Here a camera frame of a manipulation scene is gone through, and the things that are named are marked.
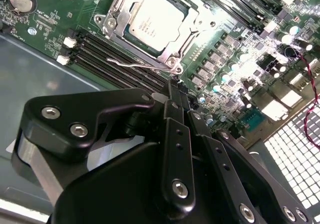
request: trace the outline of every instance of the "capacitor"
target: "capacitor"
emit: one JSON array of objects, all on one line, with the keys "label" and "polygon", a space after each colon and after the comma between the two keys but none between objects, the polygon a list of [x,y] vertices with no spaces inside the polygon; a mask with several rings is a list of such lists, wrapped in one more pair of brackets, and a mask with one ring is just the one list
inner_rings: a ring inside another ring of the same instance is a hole
[{"label": "capacitor", "polygon": [[212,88],[212,91],[215,93],[218,93],[221,90],[221,87],[218,83],[212,83],[211,88]]},{"label": "capacitor", "polygon": [[245,89],[248,90],[248,91],[251,91],[251,90],[254,89],[254,87],[249,83],[248,80],[244,81],[243,85],[244,85]]},{"label": "capacitor", "polygon": [[220,74],[220,78],[223,82],[228,82],[231,79],[230,75],[228,75],[226,72],[222,72]]},{"label": "capacitor", "polygon": [[207,125],[211,125],[214,121],[214,118],[213,118],[213,116],[212,115],[206,115],[205,117],[204,117],[204,120],[205,120],[205,122],[206,122],[206,124]]},{"label": "capacitor", "polygon": [[220,122],[225,122],[227,120],[227,118],[224,115],[222,115],[222,116],[220,116],[219,120],[220,120]]},{"label": "capacitor", "polygon": [[292,40],[293,40],[293,38],[292,38],[291,35],[287,35],[287,34],[284,34],[284,33],[279,34],[277,39],[278,39],[281,43],[287,44],[287,45],[289,45],[289,44],[292,42]]},{"label": "capacitor", "polygon": [[206,102],[204,94],[198,94],[198,100],[200,103],[204,104]]},{"label": "capacitor", "polygon": [[296,25],[288,25],[285,31],[290,35],[296,35],[299,32],[299,27]]},{"label": "capacitor", "polygon": [[275,69],[270,70],[269,72],[275,79],[280,77],[280,73]]},{"label": "capacitor", "polygon": [[232,70],[232,71],[237,71],[239,69],[239,65],[236,63],[236,62],[231,62],[229,64],[229,68]]},{"label": "capacitor", "polygon": [[295,40],[295,42],[296,42],[296,44],[297,44],[300,48],[302,48],[302,49],[304,49],[304,50],[306,50],[306,51],[310,51],[310,50],[313,49],[313,45],[312,45],[312,44],[309,44],[309,43],[306,42],[306,41],[303,41],[303,40]]},{"label": "capacitor", "polygon": [[250,55],[249,54],[246,54],[244,52],[239,52],[236,57],[238,58],[238,60],[240,60],[241,62],[246,62],[249,58],[250,58]]},{"label": "capacitor", "polygon": [[31,14],[36,11],[37,0],[9,0],[9,7],[20,15]]},{"label": "capacitor", "polygon": [[277,64],[275,65],[275,68],[276,68],[278,71],[280,71],[281,73],[284,72],[284,71],[287,69],[286,66],[284,66],[284,65],[282,65],[282,64],[280,64],[280,63],[277,63]]},{"label": "capacitor", "polygon": [[247,99],[247,97],[242,96],[242,97],[241,97],[241,100],[242,100],[244,106],[245,106],[247,109],[250,109],[250,108],[252,107],[252,104],[251,104],[250,101]]}]

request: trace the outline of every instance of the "black plastic part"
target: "black plastic part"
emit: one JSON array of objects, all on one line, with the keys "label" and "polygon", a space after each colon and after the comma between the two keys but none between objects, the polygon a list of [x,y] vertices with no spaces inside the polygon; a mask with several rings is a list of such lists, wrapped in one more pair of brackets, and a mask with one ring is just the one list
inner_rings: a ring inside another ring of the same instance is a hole
[{"label": "black plastic part", "polygon": [[[124,89],[62,96],[36,97],[25,104],[20,127],[35,145],[67,162],[83,161],[97,138],[98,125],[113,115],[147,111],[154,99],[142,89]],[[42,116],[44,107],[59,109],[61,116],[51,120]],[[80,123],[88,129],[83,138],[71,134],[70,127]]]},{"label": "black plastic part", "polygon": [[[225,147],[241,182],[250,194],[250,200],[261,212],[267,223],[312,223],[312,217],[307,210],[297,202],[229,133],[225,139],[218,130],[216,137]],[[296,221],[291,222],[284,207],[290,210],[301,210],[308,218],[304,222],[295,212]]]}]

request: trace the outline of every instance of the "electronic component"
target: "electronic component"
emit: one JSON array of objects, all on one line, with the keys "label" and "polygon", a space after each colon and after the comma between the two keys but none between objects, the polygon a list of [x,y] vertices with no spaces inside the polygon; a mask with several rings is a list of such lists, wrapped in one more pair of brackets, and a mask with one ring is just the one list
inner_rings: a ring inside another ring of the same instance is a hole
[{"label": "electronic component", "polygon": [[229,100],[226,104],[225,104],[225,106],[227,106],[227,107],[233,107],[235,105],[235,102],[233,101],[233,100]]},{"label": "electronic component", "polygon": [[244,106],[245,106],[247,109],[250,109],[250,108],[252,107],[252,104],[250,103],[250,100],[248,100],[247,97],[242,96],[242,97],[241,97],[241,100],[242,100]]},{"label": "electronic component", "polygon": [[207,71],[205,71],[203,68],[199,68],[197,70],[197,74],[203,78],[211,78],[212,74],[208,73]]},{"label": "electronic component", "polygon": [[220,118],[219,118],[219,121],[220,122],[226,122],[226,120],[227,120],[227,117],[225,116],[225,115],[222,115],[222,116],[220,116]]},{"label": "electronic component", "polygon": [[290,35],[296,35],[299,32],[299,27],[296,25],[288,25],[285,30]]},{"label": "electronic component", "polygon": [[264,89],[259,90],[252,100],[263,114],[274,121],[284,120],[288,117],[288,109],[276,101]]},{"label": "electronic component", "polygon": [[238,58],[238,60],[240,60],[241,62],[246,62],[248,61],[248,59],[250,59],[250,55],[246,54],[244,52],[239,52],[236,57]]},{"label": "electronic component", "polygon": [[213,121],[214,118],[213,118],[212,115],[206,115],[206,116],[204,117],[204,120],[205,120],[205,122],[206,122],[207,125],[212,125],[213,122],[214,122],[214,121]]},{"label": "electronic component", "polygon": [[260,72],[259,70],[256,70],[256,71],[253,73],[253,75],[254,75],[254,76],[257,76],[257,77],[258,77],[260,74],[261,74],[261,72]]},{"label": "electronic component", "polygon": [[113,0],[93,20],[118,46],[173,74],[183,71],[181,59],[199,33],[216,25],[201,0]]},{"label": "electronic component", "polygon": [[243,85],[244,85],[245,89],[248,90],[248,91],[252,91],[254,89],[254,87],[249,83],[248,80],[245,80],[243,82]]},{"label": "electronic component", "polygon": [[233,87],[233,86],[236,85],[236,82],[233,81],[233,80],[230,80],[230,81],[228,82],[228,85],[229,85],[230,87]]},{"label": "electronic component", "polygon": [[250,132],[255,130],[264,120],[265,116],[259,110],[251,108],[240,122]]},{"label": "electronic component", "polygon": [[218,83],[212,83],[211,88],[212,88],[212,91],[215,93],[218,93],[221,91],[221,87]]},{"label": "electronic component", "polygon": [[195,75],[191,78],[191,82],[196,84],[197,86],[201,86],[204,84],[203,80],[200,77]]},{"label": "electronic component", "polygon": [[286,45],[289,45],[292,41],[293,41],[293,38],[291,35],[287,35],[287,34],[284,34],[284,33],[280,33],[277,37],[277,39],[283,43],[283,44],[286,44]]},{"label": "electronic component", "polygon": [[303,74],[293,69],[284,76],[284,79],[299,91],[302,91],[310,82]]},{"label": "electronic component", "polygon": [[289,107],[293,107],[302,99],[300,95],[298,95],[294,90],[290,89],[281,80],[277,80],[273,85],[270,86],[269,90],[272,91],[281,102]]},{"label": "electronic component", "polygon": [[205,67],[210,71],[217,71],[219,69],[217,65],[211,63],[210,61],[205,61],[205,63],[203,64],[203,67]]},{"label": "electronic component", "polygon": [[280,64],[280,63],[277,63],[277,64],[275,65],[275,68],[276,68],[279,72],[281,72],[281,73],[285,72],[285,70],[287,69],[286,66],[284,66],[284,65],[282,65],[282,64]]},{"label": "electronic component", "polygon": [[236,62],[231,62],[228,66],[232,71],[237,71],[240,68]]},{"label": "electronic component", "polygon": [[226,72],[222,72],[220,74],[220,78],[222,79],[223,82],[228,82],[231,77]]},{"label": "electronic component", "polygon": [[198,94],[197,98],[198,98],[199,102],[202,104],[204,104],[206,102],[204,94]]},{"label": "electronic component", "polygon": [[227,46],[225,46],[224,44],[222,44],[220,42],[216,43],[215,48],[217,50],[219,50],[224,55],[230,55],[232,53],[232,51],[229,50]]},{"label": "electronic component", "polygon": [[310,51],[313,49],[313,45],[306,42],[306,41],[303,41],[303,40],[295,40],[294,41],[300,48],[302,48],[303,50],[306,50],[306,51]]},{"label": "electronic component", "polygon": [[233,37],[231,37],[230,35],[228,34],[224,34],[222,37],[221,37],[228,45],[232,45],[232,46],[239,46],[239,42],[237,40],[235,40]]},{"label": "electronic component", "polygon": [[257,43],[257,45],[256,45],[256,49],[257,50],[262,50],[263,48],[264,48],[264,44],[263,43]]},{"label": "electronic component", "polygon": [[37,0],[8,0],[9,7],[19,15],[31,14],[36,11]]},{"label": "electronic component", "polygon": [[279,78],[280,77],[280,73],[278,71],[276,71],[275,69],[271,69],[269,71],[269,74],[272,75],[272,77],[274,77],[275,79]]}]

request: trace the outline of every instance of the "cable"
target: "cable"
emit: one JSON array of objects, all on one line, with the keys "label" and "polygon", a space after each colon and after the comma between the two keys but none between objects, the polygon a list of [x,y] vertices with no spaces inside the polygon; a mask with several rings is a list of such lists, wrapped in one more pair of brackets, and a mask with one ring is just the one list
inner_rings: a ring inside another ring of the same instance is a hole
[{"label": "cable", "polygon": [[304,133],[308,139],[308,141],[310,143],[312,143],[316,148],[318,148],[320,150],[320,145],[317,145],[314,140],[312,140],[312,138],[309,136],[308,134],[308,117],[309,115],[314,111],[314,109],[316,108],[316,106],[319,104],[318,103],[318,100],[319,100],[319,97],[318,97],[318,92],[317,92],[317,88],[316,88],[316,84],[315,84],[315,80],[314,80],[314,77],[312,75],[312,72],[311,72],[311,68],[310,68],[310,64],[306,61],[306,59],[301,55],[300,56],[301,60],[304,62],[304,64],[306,65],[307,69],[308,69],[308,75],[310,77],[310,81],[311,81],[311,86],[312,86],[312,89],[313,89],[313,92],[314,92],[314,102],[313,102],[313,105],[311,106],[311,108],[309,108],[309,110],[307,111],[306,115],[305,115],[305,118],[304,118]]}]

